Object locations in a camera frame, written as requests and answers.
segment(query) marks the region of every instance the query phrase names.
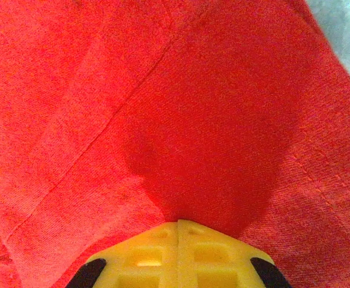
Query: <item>textured fabric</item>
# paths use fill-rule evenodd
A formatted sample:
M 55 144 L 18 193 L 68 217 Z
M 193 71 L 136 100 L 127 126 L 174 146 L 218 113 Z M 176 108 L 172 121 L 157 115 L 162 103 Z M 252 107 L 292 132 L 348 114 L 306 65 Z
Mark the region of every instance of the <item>textured fabric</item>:
M 0 287 L 185 218 L 350 287 L 350 77 L 302 1 L 0 1 Z

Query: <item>red towel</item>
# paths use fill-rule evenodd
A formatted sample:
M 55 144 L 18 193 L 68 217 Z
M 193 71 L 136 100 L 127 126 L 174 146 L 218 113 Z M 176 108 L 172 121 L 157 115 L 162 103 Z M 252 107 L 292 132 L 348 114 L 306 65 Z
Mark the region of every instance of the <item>red towel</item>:
M 0 287 L 185 218 L 350 287 L 350 77 L 303 1 L 0 1 Z

